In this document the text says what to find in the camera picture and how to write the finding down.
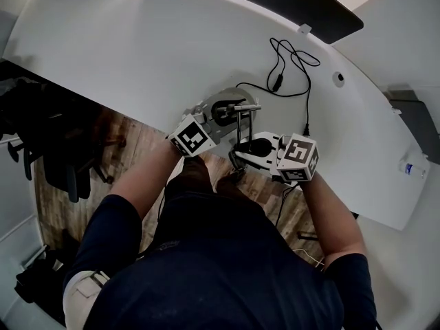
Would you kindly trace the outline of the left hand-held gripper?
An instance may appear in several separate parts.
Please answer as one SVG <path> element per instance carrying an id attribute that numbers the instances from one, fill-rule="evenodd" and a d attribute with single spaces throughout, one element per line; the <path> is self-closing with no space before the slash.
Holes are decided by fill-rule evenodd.
<path id="1" fill-rule="evenodd" d="M 167 136 L 184 157 L 195 157 L 216 147 L 221 138 L 237 130 L 238 116 L 215 115 L 212 108 L 216 102 L 252 105 L 253 97 L 246 91 L 222 91 L 209 96 L 191 109 L 186 109 L 175 130 Z"/>

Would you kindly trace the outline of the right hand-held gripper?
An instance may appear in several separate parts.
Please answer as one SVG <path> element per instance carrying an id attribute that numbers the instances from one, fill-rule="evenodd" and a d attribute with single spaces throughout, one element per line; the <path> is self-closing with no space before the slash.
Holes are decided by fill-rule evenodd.
<path id="1" fill-rule="evenodd" d="M 250 148 L 275 148 L 264 157 L 240 151 L 236 156 L 245 164 L 269 171 L 273 179 L 286 184 L 311 181 L 319 160 L 317 142 L 295 133 L 281 137 L 271 132 L 255 133 Z"/>

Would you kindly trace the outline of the person's left forearm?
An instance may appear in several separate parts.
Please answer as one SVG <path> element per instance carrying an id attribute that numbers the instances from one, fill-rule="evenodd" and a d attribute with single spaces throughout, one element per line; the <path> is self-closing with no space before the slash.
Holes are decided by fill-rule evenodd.
<path id="1" fill-rule="evenodd" d="M 172 142 L 165 139 L 149 155 L 130 167 L 113 185 L 110 194 L 126 199 L 143 220 L 181 158 L 182 154 Z"/>

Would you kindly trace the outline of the person's right forearm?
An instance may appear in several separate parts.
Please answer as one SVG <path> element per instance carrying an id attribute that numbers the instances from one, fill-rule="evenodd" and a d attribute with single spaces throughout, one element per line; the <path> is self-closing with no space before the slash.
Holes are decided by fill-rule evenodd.
<path id="1" fill-rule="evenodd" d="M 324 266 L 348 254 L 366 254 L 364 239 L 351 211 L 315 173 L 312 180 L 300 183 L 318 242 L 324 254 Z"/>

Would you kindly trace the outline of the person's dark trousers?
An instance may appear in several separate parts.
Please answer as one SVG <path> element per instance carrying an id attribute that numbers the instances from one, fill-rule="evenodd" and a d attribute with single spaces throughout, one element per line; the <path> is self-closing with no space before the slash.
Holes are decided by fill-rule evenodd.
<path id="1" fill-rule="evenodd" d="M 262 207 L 237 187 L 244 173 L 244 170 L 233 170 L 213 188 L 205 162 L 200 157 L 186 158 L 181 173 L 165 188 L 165 202 L 177 199 L 217 210 L 263 215 Z"/>

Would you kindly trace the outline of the person's navy shirt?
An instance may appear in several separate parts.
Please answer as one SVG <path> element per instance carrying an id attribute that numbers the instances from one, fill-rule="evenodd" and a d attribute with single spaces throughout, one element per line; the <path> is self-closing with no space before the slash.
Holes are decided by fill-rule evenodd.
<path id="1" fill-rule="evenodd" d="M 106 196 L 63 285 L 66 297 L 94 300 L 84 330 L 376 330 L 366 257 L 320 271 L 259 206 L 182 193 L 144 256 L 141 236 L 133 205 Z"/>

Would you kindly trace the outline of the long dark grey partition panel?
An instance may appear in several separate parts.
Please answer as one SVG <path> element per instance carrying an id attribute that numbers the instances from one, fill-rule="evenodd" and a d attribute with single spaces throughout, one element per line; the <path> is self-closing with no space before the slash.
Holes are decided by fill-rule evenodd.
<path id="1" fill-rule="evenodd" d="M 364 27 L 363 21 L 336 0 L 246 0 L 296 25 L 308 25 L 326 44 L 335 43 Z"/>

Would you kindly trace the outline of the small white bottle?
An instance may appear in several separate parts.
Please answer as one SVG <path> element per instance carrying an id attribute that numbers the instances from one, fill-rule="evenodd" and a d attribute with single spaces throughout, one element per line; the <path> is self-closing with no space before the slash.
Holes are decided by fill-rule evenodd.
<path id="1" fill-rule="evenodd" d="M 402 160 L 399 163 L 399 170 L 405 173 L 407 176 L 416 177 L 418 179 L 424 179 L 426 176 L 426 170 L 424 168 L 412 164 L 406 160 Z"/>

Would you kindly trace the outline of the black office chair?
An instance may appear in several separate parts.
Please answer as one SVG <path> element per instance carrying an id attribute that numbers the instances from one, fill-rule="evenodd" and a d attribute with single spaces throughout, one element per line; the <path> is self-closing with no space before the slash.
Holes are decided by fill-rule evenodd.
<path id="1" fill-rule="evenodd" d="M 46 181 L 65 191 L 73 203 L 91 192 L 90 171 L 106 184 L 114 178 L 101 169 L 105 147 L 117 144 L 99 133 L 101 106 L 54 83 L 19 79 L 0 95 L 0 139 L 18 135 L 19 145 L 8 145 L 14 161 L 23 158 L 25 176 L 31 164 L 43 160 Z"/>

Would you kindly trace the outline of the white waist pouch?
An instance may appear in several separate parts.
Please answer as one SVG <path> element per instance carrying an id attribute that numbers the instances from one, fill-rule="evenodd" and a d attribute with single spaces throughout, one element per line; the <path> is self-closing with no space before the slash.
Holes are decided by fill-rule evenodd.
<path id="1" fill-rule="evenodd" d="M 63 293 L 67 330 L 83 330 L 91 308 L 108 280 L 102 271 L 82 271 L 70 279 Z"/>

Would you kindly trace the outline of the black bag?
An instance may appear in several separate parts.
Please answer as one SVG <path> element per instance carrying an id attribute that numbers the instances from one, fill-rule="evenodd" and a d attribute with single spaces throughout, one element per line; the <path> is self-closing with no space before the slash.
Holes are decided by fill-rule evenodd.
<path id="1" fill-rule="evenodd" d="M 27 303 L 60 303 L 63 296 L 65 266 L 58 250 L 39 254 L 16 276 L 14 290 Z"/>

